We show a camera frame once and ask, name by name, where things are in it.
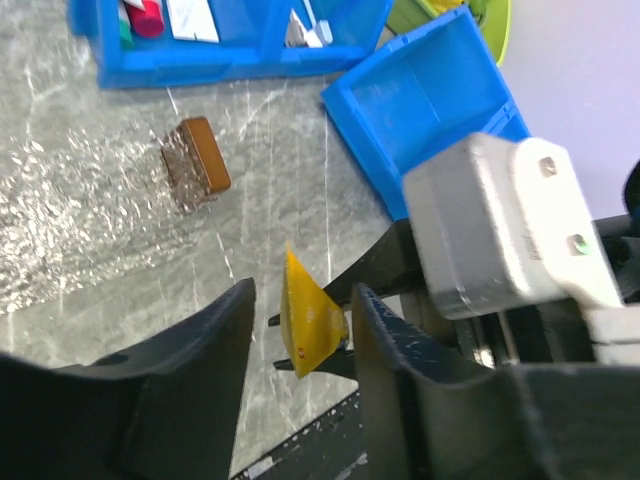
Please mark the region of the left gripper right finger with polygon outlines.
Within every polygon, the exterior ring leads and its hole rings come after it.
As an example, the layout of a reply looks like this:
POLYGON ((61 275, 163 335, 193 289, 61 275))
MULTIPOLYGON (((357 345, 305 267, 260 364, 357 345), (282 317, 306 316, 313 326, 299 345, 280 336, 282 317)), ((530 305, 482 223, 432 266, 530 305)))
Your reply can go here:
POLYGON ((374 479, 635 479, 639 371, 491 369, 352 291, 355 363, 374 479))

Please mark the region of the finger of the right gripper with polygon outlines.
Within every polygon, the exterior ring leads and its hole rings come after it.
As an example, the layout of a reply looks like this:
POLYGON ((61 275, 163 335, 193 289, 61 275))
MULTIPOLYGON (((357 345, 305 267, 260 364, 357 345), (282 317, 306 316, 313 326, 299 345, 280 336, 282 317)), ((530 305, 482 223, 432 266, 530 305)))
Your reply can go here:
MULTIPOLYGON (((419 255, 407 219, 394 222, 355 263, 321 288, 343 309, 346 316, 346 312, 351 309, 352 287, 358 283, 366 284, 381 298, 406 293, 425 285, 419 255)), ((269 318, 268 325, 280 328, 280 313, 269 318)), ((348 343, 313 372, 354 375, 355 356, 354 352, 347 348, 348 343)), ((273 367, 279 371, 294 372, 288 354, 285 359, 275 361, 273 367)))

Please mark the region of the yellow toothpaste tube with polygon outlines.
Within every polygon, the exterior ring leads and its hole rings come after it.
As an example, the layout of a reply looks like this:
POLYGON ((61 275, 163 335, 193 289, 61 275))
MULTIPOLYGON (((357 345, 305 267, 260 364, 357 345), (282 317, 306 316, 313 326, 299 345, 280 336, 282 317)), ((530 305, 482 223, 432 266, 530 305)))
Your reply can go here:
POLYGON ((346 345, 350 335, 343 309, 315 282, 289 244, 284 257, 280 329, 299 379, 346 345))

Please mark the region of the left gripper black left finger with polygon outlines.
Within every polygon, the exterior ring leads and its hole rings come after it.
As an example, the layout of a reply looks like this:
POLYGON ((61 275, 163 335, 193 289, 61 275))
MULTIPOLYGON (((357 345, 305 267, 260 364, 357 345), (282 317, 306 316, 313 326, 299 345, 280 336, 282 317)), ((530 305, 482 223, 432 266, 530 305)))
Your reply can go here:
POLYGON ((90 365, 1 357, 5 479, 225 479, 256 286, 90 365))

